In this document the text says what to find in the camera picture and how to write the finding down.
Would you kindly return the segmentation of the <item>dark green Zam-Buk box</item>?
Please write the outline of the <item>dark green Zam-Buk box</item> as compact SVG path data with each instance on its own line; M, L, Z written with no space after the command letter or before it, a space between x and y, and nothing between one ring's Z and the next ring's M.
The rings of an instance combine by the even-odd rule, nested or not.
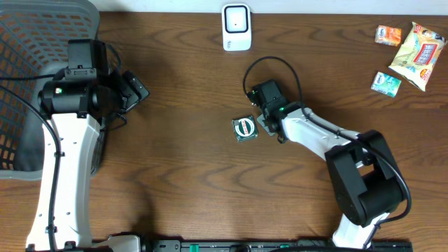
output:
M252 115L232 120L232 128L238 142L256 139L258 129Z

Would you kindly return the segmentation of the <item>green white tissue pack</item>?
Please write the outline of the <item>green white tissue pack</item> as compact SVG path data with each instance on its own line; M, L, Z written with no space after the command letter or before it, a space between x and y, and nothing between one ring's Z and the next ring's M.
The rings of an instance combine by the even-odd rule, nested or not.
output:
M394 98L399 90L402 81L386 73L378 71L371 84L371 89Z

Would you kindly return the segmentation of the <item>orange tissue pack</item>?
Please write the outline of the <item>orange tissue pack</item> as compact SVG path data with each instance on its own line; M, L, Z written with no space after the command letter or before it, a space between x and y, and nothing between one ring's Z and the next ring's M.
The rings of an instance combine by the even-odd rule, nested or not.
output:
M379 25L376 28L374 42L388 46L399 46L401 35L402 30L399 28Z

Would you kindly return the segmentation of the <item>yellow antibacterial wipes bag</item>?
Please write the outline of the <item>yellow antibacterial wipes bag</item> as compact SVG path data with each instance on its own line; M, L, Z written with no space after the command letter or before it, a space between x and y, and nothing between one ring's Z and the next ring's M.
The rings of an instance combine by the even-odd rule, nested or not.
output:
M419 90L425 92L447 39L415 22L388 66Z

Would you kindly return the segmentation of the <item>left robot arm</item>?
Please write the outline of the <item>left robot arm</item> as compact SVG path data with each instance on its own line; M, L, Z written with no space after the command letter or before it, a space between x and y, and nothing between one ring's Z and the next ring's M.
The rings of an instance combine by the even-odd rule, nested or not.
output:
M45 150L36 216L27 251L144 251L137 234L95 242L90 229L92 168L102 155L99 139L109 124L150 92L131 72L112 69L109 47L94 39L68 42L68 64L38 93Z

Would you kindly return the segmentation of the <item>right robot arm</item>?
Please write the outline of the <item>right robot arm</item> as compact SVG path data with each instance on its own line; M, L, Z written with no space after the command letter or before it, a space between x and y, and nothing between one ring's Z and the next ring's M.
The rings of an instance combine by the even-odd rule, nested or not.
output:
M254 86L246 96L261 110L259 122L270 134L277 134L280 142L301 144L325 161L343 213L333 244L372 248L379 226L410 198L383 135L346 130L318 117L304 104L288 101L273 79Z

